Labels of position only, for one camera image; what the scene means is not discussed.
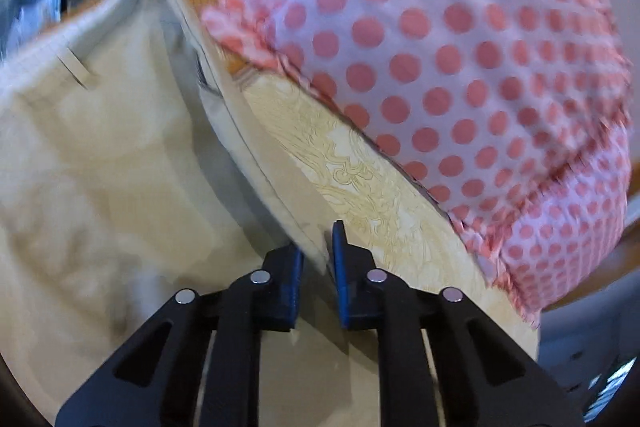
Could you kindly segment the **beige khaki pants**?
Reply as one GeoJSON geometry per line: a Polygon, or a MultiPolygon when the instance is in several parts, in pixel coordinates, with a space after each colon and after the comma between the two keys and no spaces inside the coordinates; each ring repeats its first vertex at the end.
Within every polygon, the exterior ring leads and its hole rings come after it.
{"type": "Polygon", "coordinates": [[[186,0],[104,0],[1,66],[1,354],[44,418],[181,286],[303,249],[268,335],[265,426],[345,426],[326,265],[335,212],[258,121],[186,0]]]}

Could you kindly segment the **cream orange patterned bedsheet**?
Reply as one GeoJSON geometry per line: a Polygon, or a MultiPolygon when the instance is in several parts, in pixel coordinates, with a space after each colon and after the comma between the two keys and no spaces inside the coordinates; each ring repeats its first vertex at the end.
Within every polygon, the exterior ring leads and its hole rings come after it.
{"type": "Polygon", "coordinates": [[[206,381],[231,375],[210,355],[213,293],[287,241],[309,260],[302,321],[266,337],[260,421],[388,426],[393,409],[415,411],[406,384],[378,385],[378,336],[338,321],[329,227],[343,219],[382,267],[424,291],[461,283],[478,294],[480,279],[438,210],[285,79],[262,74],[236,87],[188,0],[91,0],[67,21],[81,29],[73,51],[106,96],[85,101],[96,129],[88,149],[108,184],[118,245],[142,263],[127,280],[132,307],[149,314],[180,284],[202,293],[155,416],[176,426],[203,419],[206,381]]]}

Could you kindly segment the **upper pink polka dot pillow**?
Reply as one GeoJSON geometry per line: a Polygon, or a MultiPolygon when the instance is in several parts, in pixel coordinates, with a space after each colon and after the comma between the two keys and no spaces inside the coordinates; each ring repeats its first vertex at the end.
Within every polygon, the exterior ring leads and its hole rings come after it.
{"type": "Polygon", "coordinates": [[[631,71],[608,0],[218,0],[202,21],[423,187],[524,317],[620,239],[631,71]]]}

